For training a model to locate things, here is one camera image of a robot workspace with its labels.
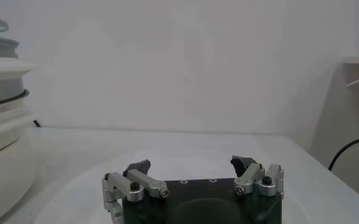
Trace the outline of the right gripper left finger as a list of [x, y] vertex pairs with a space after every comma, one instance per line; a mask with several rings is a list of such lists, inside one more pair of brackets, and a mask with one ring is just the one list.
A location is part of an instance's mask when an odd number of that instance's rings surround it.
[[112, 223], [124, 223], [124, 211], [119, 200], [141, 202], [146, 195], [157, 199], [169, 197], [167, 183], [148, 176], [151, 162], [148, 159], [129, 164], [122, 172], [106, 173], [102, 178], [104, 209]]

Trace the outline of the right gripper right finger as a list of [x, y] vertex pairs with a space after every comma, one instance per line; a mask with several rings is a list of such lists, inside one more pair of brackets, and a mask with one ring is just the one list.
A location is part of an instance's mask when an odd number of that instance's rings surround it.
[[253, 158], [233, 155], [230, 160], [235, 169], [233, 179], [234, 197], [241, 200], [249, 195], [283, 200], [284, 170], [281, 165], [271, 164], [267, 169]]

